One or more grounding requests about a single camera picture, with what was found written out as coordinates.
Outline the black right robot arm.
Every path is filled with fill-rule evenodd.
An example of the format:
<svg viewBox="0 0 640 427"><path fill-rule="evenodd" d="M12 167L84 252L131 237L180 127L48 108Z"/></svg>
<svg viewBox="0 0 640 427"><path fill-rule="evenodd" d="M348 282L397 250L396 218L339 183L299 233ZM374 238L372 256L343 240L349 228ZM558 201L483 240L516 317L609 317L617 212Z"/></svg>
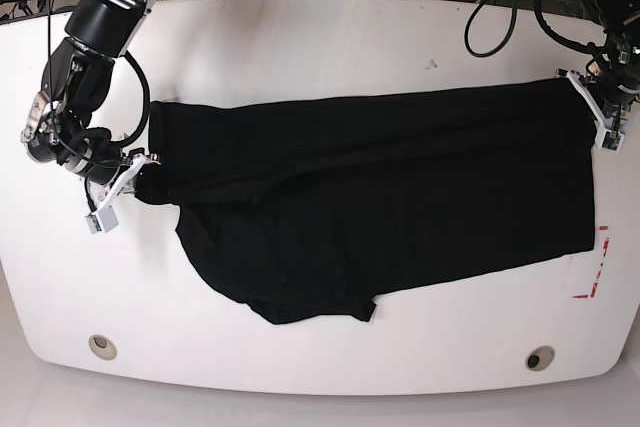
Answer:
<svg viewBox="0 0 640 427"><path fill-rule="evenodd" d="M21 141L39 162L56 162L86 186L112 186L130 174L141 154L124 150L142 135L150 116L150 88L128 47L156 0L80 0L57 48L48 48L41 90ZM113 68L124 58L142 88L142 113L135 130L115 140L109 129L93 127L92 115L106 100Z"/></svg>

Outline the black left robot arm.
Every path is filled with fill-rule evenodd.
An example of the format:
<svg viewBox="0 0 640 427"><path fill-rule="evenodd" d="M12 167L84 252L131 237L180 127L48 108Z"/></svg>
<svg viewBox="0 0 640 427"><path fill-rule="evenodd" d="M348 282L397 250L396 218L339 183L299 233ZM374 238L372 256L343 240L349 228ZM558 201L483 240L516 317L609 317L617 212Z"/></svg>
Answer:
<svg viewBox="0 0 640 427"><path fill-rule="evenodd" d="M623 115L639 97L639 0L580 0L591 20L603 29L601 46L582 44L555 32L546 22L542 0L534 0L539 26L554 42L591 58L586 76L595 84L596 98L610 129L620 130Z"/></svg>

